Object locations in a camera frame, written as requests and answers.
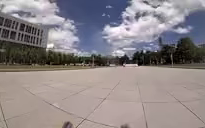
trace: tree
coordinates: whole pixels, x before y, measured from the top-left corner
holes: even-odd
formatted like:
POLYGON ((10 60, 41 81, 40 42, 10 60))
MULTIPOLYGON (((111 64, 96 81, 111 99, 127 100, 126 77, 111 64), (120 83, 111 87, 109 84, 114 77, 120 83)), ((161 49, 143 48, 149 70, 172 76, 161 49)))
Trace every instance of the tree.
POLYGON ((178 61, 180 63, 191 63, 195 57, 196 46, 189 38, 181 38, 178 41, 176 54, 178 55, 178 61))
POLYGON ((128 55, 124 55, 124 56, 122 56, 120 59, 119 59, 119 64, 120 65, 123 65, 124 63, 128 63, 129 62, 129 57, 128 57, 128 55))

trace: tree line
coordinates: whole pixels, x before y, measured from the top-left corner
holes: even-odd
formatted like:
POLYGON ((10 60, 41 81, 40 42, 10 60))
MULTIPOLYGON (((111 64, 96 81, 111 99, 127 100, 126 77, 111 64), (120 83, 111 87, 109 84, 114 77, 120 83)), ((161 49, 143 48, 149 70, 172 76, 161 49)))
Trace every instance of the tree line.
POLYGON ((127 55, 122 57, 77 56, 75 54, 46 50, 40 47, 0 41, 0 64, 23 65, 97 65, 109 64, 123 65, 124 63, 137 63, 138 65, 160 64, 187 64, 205 63, 205 44, 195 45, 189 37, 181 38, 177 44, 165 44, 159 38, 159 51, 137 51, 132 59, 127 55))
POLYGON ((108 58, 100 54, 77 56, 40 47, 0 41, 0 64, 92 65, 94 63, 94 65, 105 66, 107 61, 108 58))
POLYGON ((190 37, 177 44, 164 44, 159 38, 159 51, 137 51, 133 60, 139 65, 205 63, 205 44, 195 45, 190 37))

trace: building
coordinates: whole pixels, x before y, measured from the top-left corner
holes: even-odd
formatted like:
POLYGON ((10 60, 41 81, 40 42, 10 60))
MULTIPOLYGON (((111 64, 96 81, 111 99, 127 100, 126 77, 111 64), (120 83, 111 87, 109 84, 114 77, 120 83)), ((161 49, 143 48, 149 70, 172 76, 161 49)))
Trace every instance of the building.
POLYGON ((48 29, 0 11, 0 41, 47 47, 48 29))

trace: pole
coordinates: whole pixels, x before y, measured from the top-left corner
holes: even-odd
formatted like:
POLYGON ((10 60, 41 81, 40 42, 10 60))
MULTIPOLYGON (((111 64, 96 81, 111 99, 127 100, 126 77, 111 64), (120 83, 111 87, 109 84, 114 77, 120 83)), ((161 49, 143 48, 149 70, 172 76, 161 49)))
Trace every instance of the pole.
POLYGON ((173 53, 170 54, 171 66, 174 67, 173 53))
POLYGON ((94 67, 94 55, 93 55, 93 62, 92 62, 92 67, 94 67))

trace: grass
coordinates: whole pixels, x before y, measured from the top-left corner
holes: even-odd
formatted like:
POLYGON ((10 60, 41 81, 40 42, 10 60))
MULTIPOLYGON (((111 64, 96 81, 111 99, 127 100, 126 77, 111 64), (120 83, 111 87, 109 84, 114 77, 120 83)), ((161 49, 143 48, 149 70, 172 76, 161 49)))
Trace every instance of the grass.
POLYGON ((164 68, 183 68, 183 69, 205 69, 205 63, 175 64, 173 67, 171 65, 160 65, 158 67, 164 67, 164 68))
POLYGON ((31 66, 31 65, 0 65, 0 72, 30 72, 30 71, 55 71, 55 70, 80 70, 91 69, 89 66, 31 66))

